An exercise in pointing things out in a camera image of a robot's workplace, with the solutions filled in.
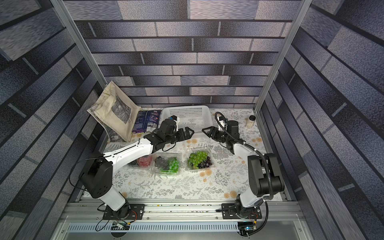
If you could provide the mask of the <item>dark purple grape bunch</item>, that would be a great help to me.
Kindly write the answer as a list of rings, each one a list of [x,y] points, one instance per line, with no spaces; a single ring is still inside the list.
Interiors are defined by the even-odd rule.
[[[212,166],[212,161],[210,157],[207,157],[204,161],[198,164],[199,169],[209,168]]]

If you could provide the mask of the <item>bright green grape bunch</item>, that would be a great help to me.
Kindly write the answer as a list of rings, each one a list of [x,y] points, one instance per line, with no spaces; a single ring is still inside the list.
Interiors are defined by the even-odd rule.
[[[169,163],[169,169],[168,170],[160,170],[162,174],[168,174],[168,175],[177,175],[180,170],[180,162],[177,158],[169,158],[167,159]]]

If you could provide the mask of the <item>small dark grape bunch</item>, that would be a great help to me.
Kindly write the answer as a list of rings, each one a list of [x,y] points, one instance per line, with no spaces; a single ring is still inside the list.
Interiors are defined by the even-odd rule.
[[[160,170],[168,170],[169,169],[169,163],[168,160],[162,157],[157,157],[155,159],[155,167]]]

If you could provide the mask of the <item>clear plastic clamshell container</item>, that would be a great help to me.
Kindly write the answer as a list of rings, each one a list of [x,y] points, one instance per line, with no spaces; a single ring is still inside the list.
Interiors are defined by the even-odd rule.
[[[148,170],[152,167],[153,161],[154,155],[147,155],[128,163],[127,166],[135,170]]]

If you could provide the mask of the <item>red grape bunch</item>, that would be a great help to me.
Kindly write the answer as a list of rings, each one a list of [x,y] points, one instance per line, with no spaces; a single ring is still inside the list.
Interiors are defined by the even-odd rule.
[[[137,161],[138,161],[138,166],[140,168],[148,168],[151,166],[153,162],[153,156],[149,155],[149,156],[141,157]]]

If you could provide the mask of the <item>dark blue grape bunch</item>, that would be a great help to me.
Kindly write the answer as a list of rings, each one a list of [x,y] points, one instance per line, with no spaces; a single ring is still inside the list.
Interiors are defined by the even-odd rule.
[[[129,164],[128,164],[129,166],[138,166],[138,161],[137,160],[134,160],[134,161],[132,161],[132,162],[130,162]]]

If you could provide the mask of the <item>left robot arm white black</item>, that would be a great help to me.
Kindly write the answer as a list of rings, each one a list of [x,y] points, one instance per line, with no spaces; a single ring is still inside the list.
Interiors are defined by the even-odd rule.
[[[167,144],[191,139],[195,131],[189,127],[179,128],[178,120],[172,116],[137,142],[85,160],[79,180],[92,198],[101,200],[106,209],[111,210],[113,220],[124,221],[133,212],[127,199],[114,187],[114,174],[134,160],[163,150]]]

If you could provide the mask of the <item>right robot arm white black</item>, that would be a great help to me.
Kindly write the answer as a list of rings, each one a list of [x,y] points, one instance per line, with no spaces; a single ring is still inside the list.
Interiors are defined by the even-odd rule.
[[[282,177],[278,158],[275,154],[262,154],[240,138],[239,123],[228,121],[224,127],[208,127],[202,132],[210,139],[225,143],[227,150],[248,162],[249,188],[239,194],[230,212],[236,212],[239,218],[256,214],[256,208],[272,200],[274,195],[284,191],[285,183]]]

